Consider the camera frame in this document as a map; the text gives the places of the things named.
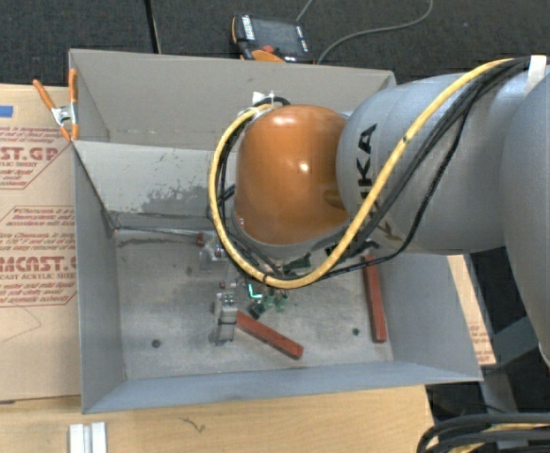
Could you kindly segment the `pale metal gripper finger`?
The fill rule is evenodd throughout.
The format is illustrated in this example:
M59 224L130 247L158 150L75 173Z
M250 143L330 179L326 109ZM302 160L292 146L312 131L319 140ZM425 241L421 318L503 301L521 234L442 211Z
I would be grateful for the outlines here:
M215 243L206 243L199 250L199 269L207 272L221 265L225 261L225 253L222 246Z
M216 294L214 305L213 340L216 344L224 344L234 340L237 325L238 304L236 294L222 291Z

